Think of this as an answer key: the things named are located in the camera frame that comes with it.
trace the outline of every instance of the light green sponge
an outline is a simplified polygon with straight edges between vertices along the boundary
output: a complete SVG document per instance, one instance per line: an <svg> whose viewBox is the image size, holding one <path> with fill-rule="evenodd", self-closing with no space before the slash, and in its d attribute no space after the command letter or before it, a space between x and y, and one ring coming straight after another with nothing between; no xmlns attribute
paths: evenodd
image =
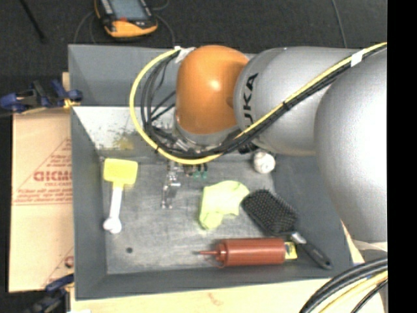
<svg viewBox="0 0 417 313"><path fill-rule="evenodd" d="M237 181L222 181L203 189L199 221L207 230L217 228L224 215L238 215L241 201L249 194L248 188Z"/></svg>

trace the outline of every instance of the black hairbrush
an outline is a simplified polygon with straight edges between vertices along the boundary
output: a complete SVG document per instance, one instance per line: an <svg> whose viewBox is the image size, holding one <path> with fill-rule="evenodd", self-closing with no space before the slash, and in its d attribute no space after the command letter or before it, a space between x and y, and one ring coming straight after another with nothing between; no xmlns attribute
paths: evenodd
<svg viewBox="0 0 417 313"><path fill-rule="evenodd" d="M267 189L247 195L241 205L267 235L278 236L294 230L297 212L284 199L274 196Z"/></svg>
<svg viewBox="0 0 417 313"><path fill-rule="evenodd" d="M275 237L289 234L291 240L300 245L320 267L333 269L330 259L295 230L297 212L283 198L274 196L269 190L261 189L247 195L241 205L265 234Z"/></svg>

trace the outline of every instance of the orange handheld device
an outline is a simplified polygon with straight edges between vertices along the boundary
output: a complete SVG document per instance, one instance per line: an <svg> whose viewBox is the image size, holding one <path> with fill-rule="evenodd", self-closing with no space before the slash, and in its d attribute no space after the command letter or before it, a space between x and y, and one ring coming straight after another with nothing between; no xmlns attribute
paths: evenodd
<svg viewBox="0 0 417 313"><path fill-rule="evenodd" d="M106 32L117 40L132 40L158 27L145 0L94 0L94 9Z"/></svg>

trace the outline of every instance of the yellow cable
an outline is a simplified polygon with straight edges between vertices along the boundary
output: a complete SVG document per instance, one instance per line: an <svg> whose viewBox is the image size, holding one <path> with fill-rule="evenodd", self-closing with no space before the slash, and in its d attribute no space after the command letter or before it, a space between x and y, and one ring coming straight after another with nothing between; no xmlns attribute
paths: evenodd
<svg viewBox="0 0 417 313"><path fill-rule="evenodd" d="M326 313L332 308L334 308L336 305L340 305L341 303L344 303L345 301L348 301L349 299L355 297L359 293L369 290L373 286L378 285L379 283L385 281L388 279L388 271L383 271L379 274L376 274L374 277L371 277L363 282L360 282L359 284L355 285L353 288L347 290L345 293L342 293L340 296L335 298L332 302L328 303L322 310L319 311L319 313Z"/></svg>
<svg viewBox="0 0 417 313"><path fill-rule="evenodd" d="M386 42L376 44L373 46L370 46L364 50L362 50L362 55L366 54L372 50L375 50L377 48L380 48L381 46L385 46ZM144 75L158 62L160 62L162 59L165 59L174 53L181 50L180 48L175 48L173 50L169 50L168 52L165 52L158 57L151 60L146 66L143 68L143 70L137 75L135 81L133 82L132 88L130 90L130 98L129 98L129 108L130 108L130 117L133 120L133 123L136 127L136 130L139 132L141 137L155 150L157 150L161 155L166 157L167 159L173 160L175 162L178 162L179 164L188 164L188 165L198 165L198 164L204 164L206 162L210 162L214 159L219 158L223 155L223 153L219 153L218 155L210 155L206 156L204 158L198 158L198 159L187 159L187 158L179 158L177 156L173 156L169 154L168 152L165 152L163 149L160 149L158 145L143 131L141 125L137 121L136 114L135 114L135 95L136 90L139 87L139 84L144 77ZM338 68L342 67L343 65L346 65L347 63L352 61L352 56L349 56L348 58L338 62L334 66L330 67L328 70L324 71L322 74L318 75L316 78L312 79L309 83L305 84L305 86L301 87L297 92L293 93L289 97L287 97L282 103L278 104L274 109L270 110L266 115L262 116L260 119L258 119L256 122L254 122L252 125L250 125L248 128L243 130L239 135L235 137L235 139L241 137L242 135L248 133L249 131L256 128L261 123L265 122L270 116L272 116L277 110L281 109L286 103L291 101L292 99L296 98L299 94L302 94L305 90L309 89L311 86L315 85L316 83L320 82L324 78L326 78L328 75L333 73Z"/></svg>

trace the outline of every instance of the blue clamp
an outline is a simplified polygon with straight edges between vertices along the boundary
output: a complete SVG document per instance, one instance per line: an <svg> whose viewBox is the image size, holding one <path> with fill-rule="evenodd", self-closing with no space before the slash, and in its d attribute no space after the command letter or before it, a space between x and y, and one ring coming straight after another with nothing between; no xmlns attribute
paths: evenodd
<svg viewBox="0 0 417 313"><path fill-rule="evenodd" d="M79 103L83 93L77 89L66 91L58 80L51 81L51 89L44 89L39 81L30 84L28 90L10 93L0 98L0 107L16 113L36 108L60 108L68 101Z"/></svg>
<svg viewBox="0 0 417 313"><path fill-rule="evenodd" d="M68 304L68 292L65 286L74 282L74 274L64 276L45 287L46 296L37 301L23 313L50 313L53 312L61 304Z"/></svg>

